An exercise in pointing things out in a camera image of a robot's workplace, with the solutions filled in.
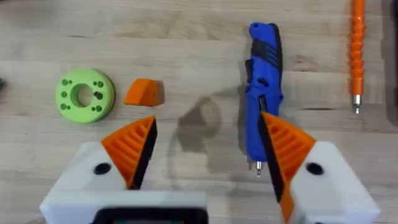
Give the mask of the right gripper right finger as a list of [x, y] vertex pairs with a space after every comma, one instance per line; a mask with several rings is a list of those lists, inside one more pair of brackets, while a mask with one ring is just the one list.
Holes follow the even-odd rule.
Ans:
[[259, 123], [284, 223], [367, 224], [380, 209], [339, 149], [263, 112]]

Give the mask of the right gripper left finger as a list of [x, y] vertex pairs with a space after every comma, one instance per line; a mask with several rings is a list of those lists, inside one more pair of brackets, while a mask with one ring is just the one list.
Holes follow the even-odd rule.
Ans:
[[139, 119], [100, 141], [83, 143], [63, 171], [55, 191], [138, 190], [154, 151], [154, 115]]

